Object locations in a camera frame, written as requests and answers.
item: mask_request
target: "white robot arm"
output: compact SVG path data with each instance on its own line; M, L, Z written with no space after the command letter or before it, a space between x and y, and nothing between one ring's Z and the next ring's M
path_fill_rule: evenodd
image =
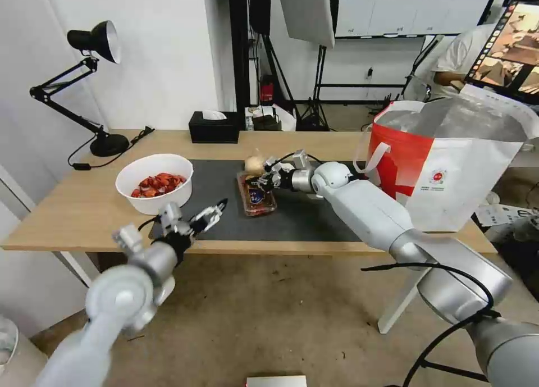
M195 237L215 225L226 200L207 207L189 221L175 203L161 209L163 236L144 248L133 224L114 234L128 256L126 265L100 274L86 295L86 326L64 339L38 376L36 387L99 387L107 376L110 350L120 332L134 333L148 324L174 289L172 270Z
M434 237L414 229L408 211L367 180L357 179L348 167L326 162L310 166L304 150L292 156L294 167L270 158L258 179L262 189L284 188L316 193L366 244L388 251L398 263L430 263L460 270L481 283L498 304L511 278L460 241ZM432 268L417 285L423 300L454 326L485 308L488 296L471 279ZM539 380L539 326L501 317L481 317L466 327L479 365L494 387L532 387Z

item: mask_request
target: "shopping bag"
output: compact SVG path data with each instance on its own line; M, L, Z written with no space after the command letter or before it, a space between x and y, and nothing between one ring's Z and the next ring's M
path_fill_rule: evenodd
M374 120L358 171L404 205L418 230L458 231L535 137L529 107L466 85L456 98L392 102Z

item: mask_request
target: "wooden table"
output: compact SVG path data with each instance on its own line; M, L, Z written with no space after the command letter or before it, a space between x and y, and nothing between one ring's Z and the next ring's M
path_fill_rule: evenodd
M133 138L138 130L120 130ZM115 188L116 175L128 163L155 153L177 153L192 160L243 160L258 149L265 156L283 156L300 148L321 160L350 161L356 152L364 161L370 133L242 131L238 144L192 144L188 131L160 130L144 138L112 164L91 171L73 171L4 241L6 250L59 251L89 285L98 275L85 252L120 252L111 234L129 223L147 220L136 212ZM102 159L88 156L84 162ZM144 234L145 242L149 239ZM460 241L482 254L496 253L479 228L469 221L455 234ZM281 242L199 240L189 253L273 255L361 255L385 254L363 242ZM379 323L387 331L413 298L417 278L407 293L401 293Z

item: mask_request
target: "tissue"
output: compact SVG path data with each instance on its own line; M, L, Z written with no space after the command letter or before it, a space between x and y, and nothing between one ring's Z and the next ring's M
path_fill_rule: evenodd
M226 120L223 113L210 110L202 111L202 118L205 120Z

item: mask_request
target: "red food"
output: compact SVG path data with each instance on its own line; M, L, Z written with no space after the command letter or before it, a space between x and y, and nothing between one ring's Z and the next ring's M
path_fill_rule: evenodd
M172 192L187 180L181 175L162 172L156 176L148 176L139 183L139 186L131 193L132 197L150 198Z

